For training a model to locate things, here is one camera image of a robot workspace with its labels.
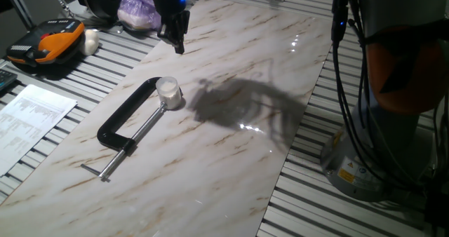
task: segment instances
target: black cable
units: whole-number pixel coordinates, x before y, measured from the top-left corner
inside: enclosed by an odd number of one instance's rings
[[[371,114],[371,110],[369,108],[370,106],[370,82],[369,82],[369,78],[368,78],[368,63],[366,60],[366,46],[365,46],[365,34],[363,33],[363,27],[362,27],[362,22],[361,22],[361,17],[359,15],[359,4],[358,4],[358,0],[349,0],[349,4],[351,6],[351,11],[352,11],[352,15],[354,16],[354,20],[350,19],[348,20],[349,25],[354,29],[354,31],[356,32],[356,35],[358,37],[358,42],[360,43],[360,47],[362,49],[362,54],[363,54],[363,59],[362,59],[362,72],[361,72],[361,83],[358,86],[359,89],[359,113],[362,116],[361,113],[361,102],[360,102],[360,96],[361,96],[361,89],[362,87],[364,87],[364,93],[365,93],[365,99],[366,99],[366,125],[367,125],[367,129],[368,129],[368,135],[370,138],[370,141],[372,143],[373,146],[373,151],[376,152],[376,148],[375,148],[375,144],[374,144],[374,139],[373,139],[373,132],[371,129],[371,124],[370,124],[370,115]],[[365,151],[365,154],[368,155],[368,157],[370,157],[370,159],[375,162],[378,166],[381,167],[381,169],[383,169],[386,174],[388,174],[388,176],[393,177],[397,182],[401,183],[404,186],[407,186],[406,184],[404,184],[402,182],[402,180],[400,180],[397,176],[393,175],[391,172],[389,172],[386,168],[384,168],[383,166],[381,166],[377,161],[375,161],[375,159],[373,157],[371,157],[370,154],[368,154]]]
[[[449,117],[448,117],[448,113],[449,113],[449,107],[448,107],[448,102],[449,102],[449,94],[446,93],[444,96],[444,110],[443,110],[443,117],[441,119],[441,125],[440,125],[440,133],[441,133],[441,148],[442,150],[444,150],[444,160],[445,160],[445,165],[443,166],[443,178],[445,178],[448,175],[448,151],[449,151]],[[443,143],[443,133],[445,132],[446,135],[446,145],[444,145]]]
[[[406,191],[411,191],[411,190],[415,190],[414,188],[411,187],[407,187],[406,184],[403,184],[402,181],[397,180],[399,183],[401,183],[404,187],[400,187],[397,184],[391,183],[389,181],[386,181],[384,178],[380,177],[373,169],[371,169],[371,167],[365,162],[364,157],[362,156],[362,154],[360,153],[360,151],[358,150],[357,147],[357,143],[358,145],[362,148],[362,150],[364,152],[366,152],[366,150],[364,149],[363,145],[360,142],[360,139],[358,138],[357,134],[354,133],[353,131],[355,131],[355,127],[354,127],[354,122],[352,121],[352,117],[351,117],[351,113],[348,112],[348,115],[346,114],[347,111],[349,111],[349,107],[347,105],[347,101],[346,101],[346,97],[343,91],[343,86],[342,86],[342,82],[341,82],[341,78],[340,78],[340,68],[338,65],[338,46],[339,43],[334,43],[333,44],[333,60],[334,60],[334,70],[335,70],[335,77],[337,79],[337,91],[338,91],[338,100],[339,100],[339,104],[340,104],[340,108],[342,110],[342,114],[343,114],[343,119],[344,119],[344,124],[346,126],[347,129],[347,133],[349,136],[349,139],[351,140],[354,150],[357,153],[357,156],[360,158],[360,161],[362,162],[362,164],[364,164],[364,166],[366,167],[366,169],[374,176],[376,177],[378,180],[389,184],[397,189],[401,189],[401,190],[406,190]],[[377,162],[375,161],[375,159],[370,155],[365,153],[365,155],[367,155],[368,157],[370,157],[370,159],[373,162]],[[386,174],[392,176],[394,179],[396,179],[397,177],[394,175],[389,174],[388,170],[383,170],[386,172]]]
[[[363,44],[362,41],[363,40],[363,35],[360,32],[360,30],[358,30],[358,28],[356,27],[356,23],[354,22],[354,20],[349,19],[348,20],[348,24],[349,26],[353,29],[353,31],[356,33],[357,37],[358,37],[358,43],[360,44],[360,47],[363,48]],[[362,70],[361,70],[361,75],[360,75],[360,83],[358,83],[358,98],[357,98],[357,108],[358,108],[358,112],[360,114],[359,118],[360,118],[360,124],[362,125],[362,128],[365,129],[365,122],[363,121],[363,115],[362,115],[362,91],[363,91],[363,81],[365,80],[365,70],[363,69],[363,64],[362,64]]]
[[[441,153],[441,145],[440,139],[438,138],[438,128],[436,126],[436,114],[438,112],[438,105],[434,109],[434,131],[435,131],[435,147],[436,147],[436,158],[437,158],[437,171],[436,171],[436,179],[439,179],[442,173],[443,166],[446,164],[445,156]]]

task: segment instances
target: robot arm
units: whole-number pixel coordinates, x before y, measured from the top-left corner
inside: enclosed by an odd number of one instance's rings
[[[426,194],[424,220],[443,228],[449,226],[449,195],[442,189],[449,180],[445,3],[334,0],[333,61],[344,127],[321,152],[326,177],[341,192],[363,201],[398,202],[410,192]],[[348,4],[353,20],[347,19]],[[344,94],[337,53],[346,23],[355,30],[363,53],[358,106],[353,111]],[[443,97],[444,126],[437,130],[436,109]],[[435,109],[433,135],[417,129],[419,114],[430,109]],[[358,164],[355,174],[345,174],[348,162],[351,168]]]
[[[154,0],[161,15],[161,28],[157,36],[172,45],[178,54],[184,53],[184,34],[187,33],[190,12],[185,10],[186,0]]]

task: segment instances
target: marble veining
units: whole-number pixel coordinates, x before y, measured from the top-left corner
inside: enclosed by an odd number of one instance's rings
[[[159,43],[0,206],[0,236],[254,236],[330,48],[330,22],[223,0],[193,8],[184,55]],[[98,128],[146,79],[167,111],[103,183]],[[131,136],[154,93],[119,130]]]

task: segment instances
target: yellow warning label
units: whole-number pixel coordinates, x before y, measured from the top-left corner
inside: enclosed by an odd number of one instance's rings
[[[349,173],[349,172],[347,172],[346,170],[344,170],[342,168],[340,168],[340,171],[338,172],[338,175],[342,179],[344,179],[344,180],[346,180],[346,181],[348,181],[350,183],[352,183],[354,181],[354,175]]]

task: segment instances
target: slotted metal surface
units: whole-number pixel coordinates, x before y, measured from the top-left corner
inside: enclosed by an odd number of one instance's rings
[[[269,4],[265,0],[230,1],[327,20],[332,17],[332,0],[286,0],[282,4]],[[69,73],[60,80],[32,76],[11,64],[4,64],[4,69],[19,74],[21,83],[0,98],[0,109],[28,84],[71,97],[79,104],[7,175],[0,177],[0,203],[159,42],[154,36],[141,39],[127,33],[99,35],[102,46],[98,53],[91,57],[76,57],[76,62],[64,66]],[[334,188],[321,171],[319,155],[322,146],[343,124],[331,54],[323,64],[257,236],[420,236],[421,198],[417,198],[414,207],[397,206],[388,201],[355,201]],[[356,36],[350,30],[340,44],[339,54],[344,90],[349,104],[354,106],[361,52]],[[431,112],[423,114],[420,127],[431,129],[431,118]]]

